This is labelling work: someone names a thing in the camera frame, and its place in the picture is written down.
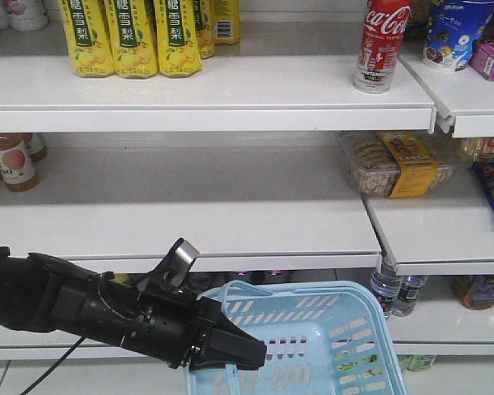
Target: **yellow label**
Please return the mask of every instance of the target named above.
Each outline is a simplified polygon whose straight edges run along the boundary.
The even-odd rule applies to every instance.
[[[424,195],[437,176],[439,165],[412,132],[377,132],[394,156],[401,175],[389,195],[390,198],[409,198]]]
[[[212,0],[193,0],[193,4],[199,54],[201,55],[201,59],[210,58],[214,54]]]
[[[105,0],[115,71],[121,77],[157,74],[156,29],[148,0]]]
[[[193,0],[154,0],[159,43],[159,71],[188,77],[202,69]]]
[[[81,77],[114,74],[102,0],[59,0],[73,70]]]
[[[238,44],[241,38],[240,0],[212,0],[214,44]]]

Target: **basket slot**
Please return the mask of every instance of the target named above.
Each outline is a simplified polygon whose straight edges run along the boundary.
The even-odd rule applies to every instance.
[[[278,360],[282,360],[284,356],[292,359],[295,356],[305,355],[307,337],[302,336],[300,338],[300,341],[298,341],[298,339],[294,336],[289,339],[281,337],[278,341],[277,339],[270,339],[268,342],[266,342],[266,344],[267,354],[265,358],[267,360],[273,360],[274,356],[276,356]]]

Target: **red can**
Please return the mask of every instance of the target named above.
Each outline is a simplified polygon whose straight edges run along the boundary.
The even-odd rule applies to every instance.
[[[410,16],[411,0],[368,0],[361,53],[353,85],[383,93],[392,84],[398,50]]]

